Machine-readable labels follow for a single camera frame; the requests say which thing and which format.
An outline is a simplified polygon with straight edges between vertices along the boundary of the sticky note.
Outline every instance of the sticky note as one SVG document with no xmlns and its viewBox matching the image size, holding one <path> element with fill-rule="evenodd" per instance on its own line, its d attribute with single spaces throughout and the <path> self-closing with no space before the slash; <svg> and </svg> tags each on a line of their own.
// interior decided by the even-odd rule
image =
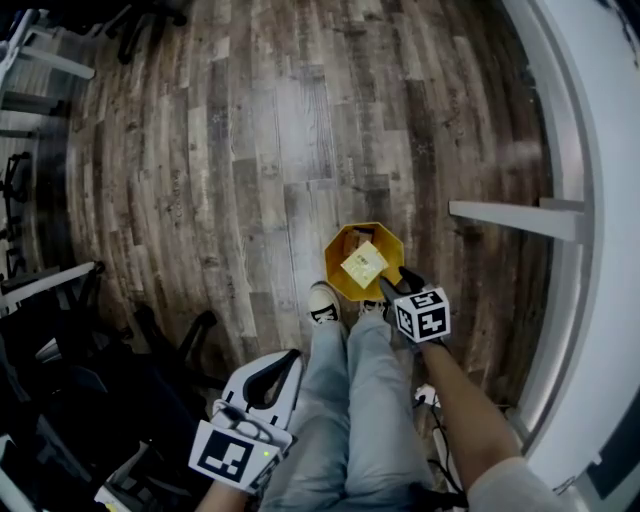
<svg viewBox="0 0 640 512">
<path fill-rule="evenodd" d="M 371 242 L 365 242 L 356 252 L 344 260 L 341 266 L 364 289 L 389 264 Z"/>
</svg>

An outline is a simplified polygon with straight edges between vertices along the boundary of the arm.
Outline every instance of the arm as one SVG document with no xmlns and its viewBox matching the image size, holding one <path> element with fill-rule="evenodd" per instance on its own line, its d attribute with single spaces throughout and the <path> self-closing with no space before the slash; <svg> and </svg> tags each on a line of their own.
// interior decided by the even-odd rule
<svg viewBox="0 0 640 512">
<path fill-rule="evenodd" d="M 196 512 L 243 512 L 247 493 L 221 482 L 213 482 Z"/>
<path fill-rule="evenodd" d="M 449 352 L 433 343 L 423 343 L 421 351 L 445 417 L 451 453 L 468 492 L 487 470 L 520 457 L 520 450 L 502 414 Z"/>
</svg>

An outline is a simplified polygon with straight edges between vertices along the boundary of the chair wheel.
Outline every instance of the chair wheel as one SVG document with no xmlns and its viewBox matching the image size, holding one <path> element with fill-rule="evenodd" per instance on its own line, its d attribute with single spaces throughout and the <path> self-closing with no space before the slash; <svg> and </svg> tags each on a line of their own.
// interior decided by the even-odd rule
<svg viewBox="0 0 640 512">
<path fill-rule="evenodd" d="M 213 314 L 213 311 L 205 311 L 204 313 L 201 313 L 198 317 L 198 320 L 204 327 L 213 327 L 218 323 L 216 315 Z"/>
<path fill-rule="evenodd" d="M 182 15 L 176 16 L 173 18 L 173 24 L 176 27 L 184 27 L 187 24 L 187 17 Z"/>
</svg>

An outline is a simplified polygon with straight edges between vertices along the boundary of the fiducial marker cube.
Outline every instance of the fiducial marker cube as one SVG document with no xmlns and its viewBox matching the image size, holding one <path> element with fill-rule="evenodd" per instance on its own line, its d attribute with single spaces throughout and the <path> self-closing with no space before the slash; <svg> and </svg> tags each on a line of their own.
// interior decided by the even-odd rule
<svg viewBox="0 0 640 512">
<path fill-rule="evenodd" d="M 401 297 L 393 305 L 398 329 L 415 343 L 451 333 L 449 300 L 442 288 Z"/>
</svg>

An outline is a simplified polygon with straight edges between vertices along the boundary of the sneaker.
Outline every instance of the sneaker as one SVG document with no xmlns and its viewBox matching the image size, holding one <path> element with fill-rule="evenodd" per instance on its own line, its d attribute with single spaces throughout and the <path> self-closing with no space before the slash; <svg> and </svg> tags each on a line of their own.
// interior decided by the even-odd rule
<svg viewBox="0 0 640 512">
<path fill-rule="evenodd" d="M 309 317 L 313 325 L 340 321 L 340 302 L 333 289 L 325 283 L 316 283 L 309 291 Z"/>
<path fill-rule="evenodd" d="M 384 299 L 360 301 L 360 313 L 358 316 L 368 315 L 369 313 L 382 315 L 382 318 L 386 320 L 387 313 L 389 313 L 389 303 Z"/>
</svg>

